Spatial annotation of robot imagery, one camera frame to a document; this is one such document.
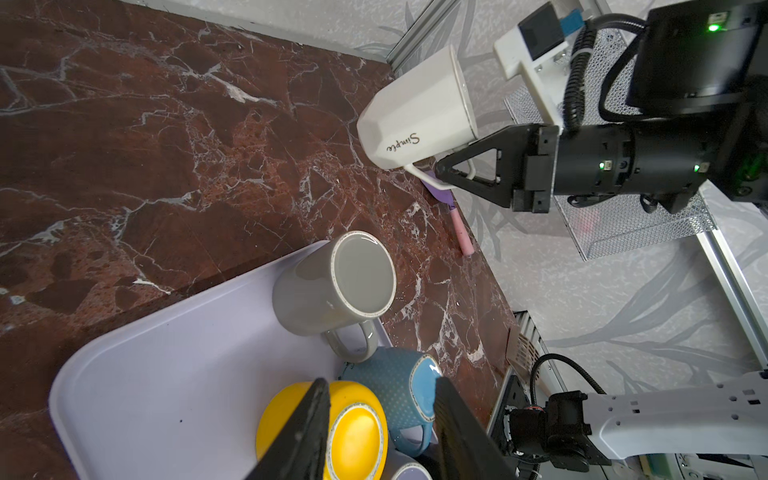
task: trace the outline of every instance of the grey mug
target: grey mug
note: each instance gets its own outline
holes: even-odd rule
[[[300,336],[322,334],[336,355],[358,363],[379,345],[373,322],[392,305],[396,285],[395,265],[379,239],[351,231],[281,273],[272,304],[286,330]],[[336,332],[355,324],[366,338],[363,353],[350,352]]]

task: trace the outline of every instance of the red marble countertop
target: red marble countertop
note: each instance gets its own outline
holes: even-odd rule
[[[512,313],[448,209],[362,152],[388,65],[112,0],[0,22],[0,478],[74,478],[47,401],[85,343],[347,230],[392,254],[392,341],[485,423]]]

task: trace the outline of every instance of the metal mesh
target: metal mesh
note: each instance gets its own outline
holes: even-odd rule
[[[688,206],[670,214],[659,206],[646,214],[640,195],[618,195],[592,207],[572,207],[567,197],[555,197],[581,258],[593,260],[675,238],[714,230],[709,209],[696,194]]]
[[[603,78],[627,47],[618,30],[602,30],[594,46],[585,75],[585,125],[605,124],[598,113],[598,100]],[[570,61],[570,53],[558,60]],[[636,108],[624,103],[632,78],[634,60],[621,72],[605,101],[608,110],[620,114],[636,114]],[[523,85],[505,99],[509,114],[517,124],[541,122],[533,98]],[[639,195],[619,195],[592,207],[575,208],[567,197],[555,196],[555,203],[571,232],[584,260],[625,252],[697,233],[714,230],[716,225],[707,205],[696,194],[688,206],[677,214],[663,207],[652,214],[645,213]]]

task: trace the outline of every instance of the white wall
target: white wall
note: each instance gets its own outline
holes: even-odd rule
[[[429,0],[127,0],[207,22],[385,61]]]

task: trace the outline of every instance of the yellow mug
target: yellow mug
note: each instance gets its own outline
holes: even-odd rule
[[[256,457],[261,460],[299,405],[311,382],[294,383],[274,396],[261,415]],[[389,434],[384,409],[367,387],[331,382],[331,410],[323,480],[379,480]]]

